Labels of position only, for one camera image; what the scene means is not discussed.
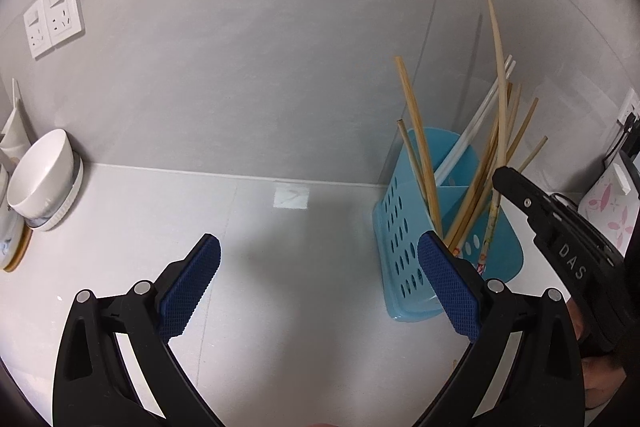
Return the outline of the person's right hand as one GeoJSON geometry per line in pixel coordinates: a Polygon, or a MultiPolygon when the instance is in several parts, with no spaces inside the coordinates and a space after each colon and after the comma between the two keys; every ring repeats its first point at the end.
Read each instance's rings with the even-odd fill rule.
{"type": "MultiPolygon", "coordinates": [[[[570,298],[566,305],[576,338],[581,340],[587,334],[587,325],[582,312],[573,298],[570,298]]],[[[584,377],[585,403],[588,410],[602,407],[608,403],[616,391],[623,386],[627,377],[623,365],[609,355],[582,358],[582,376],[584,377]]]]}

